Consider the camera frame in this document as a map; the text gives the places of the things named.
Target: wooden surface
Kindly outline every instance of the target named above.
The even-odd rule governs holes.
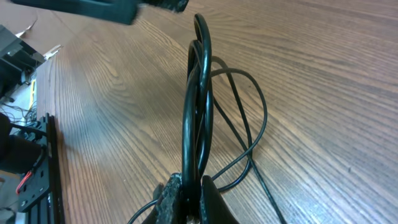
[[[393,0],[191,0],[133,26],[93,20],[38,73],[39,115],[57,118],[67,223],[126,223],[180,171],[193,15],[213,55],[251,73],[268,105],[254,158],[289,223],[398,222],[398,4]],[[236,77],[254,133],[261,107]],[[226,77],[215,96],[243,132]],[[206,168],[242,152],[215,113]],[[245,162],[219,180],[238,176]],[[241,223],[277,223],[251,172],[223,194]]]

